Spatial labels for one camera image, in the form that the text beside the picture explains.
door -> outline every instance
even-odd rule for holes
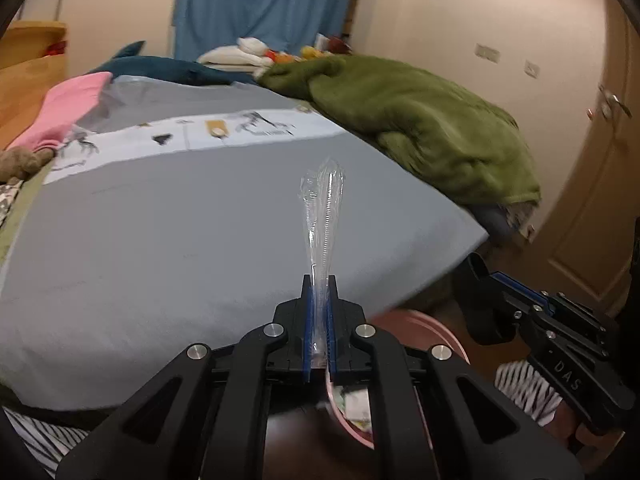
[[[564,292],[600,310],[625,295],[640,216],[640,36],[617,0],[606,7],[602,86],[632,116],[611,94],[611,117],[600,106],[594,110],[578,163],[538,236],[499,254],[494,265],[532,288]]]

wall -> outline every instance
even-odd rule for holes
[[[604,0],[360,0],[358,52],[409,62],[500,105],[535,158],[543,202],[539,229],[577,160],[596,101],[605,49]],[[494,64],[477,43],[501,52]],[[540,76],[524,73],[526,60]]]
[[[171,54],[173,4],[174,0],[62,0],[69,75],[87,72],[137,40],[146,40],[143,54]]]

wall switch plate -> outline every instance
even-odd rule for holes
[[[476,45],[476,56],[488,59],[491,62],[498,63],[500,61],[500,51],[481,44]]]
[[[540,67],[530,61],[524,64],[524,73],[531,76],[533,79],[538,79],[540,75]]]

blue curtain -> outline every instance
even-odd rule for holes
[[[316,33],[340,35],[349,0],[175,0],[175,57],[195,60],[253,36],[297,54]]]

wooden headboard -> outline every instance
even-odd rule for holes
[[[66,79],[66,55],[42,57],[65,34],[60,22],[13,22],[0,38],[0,150],[33,123],[47,91]]]

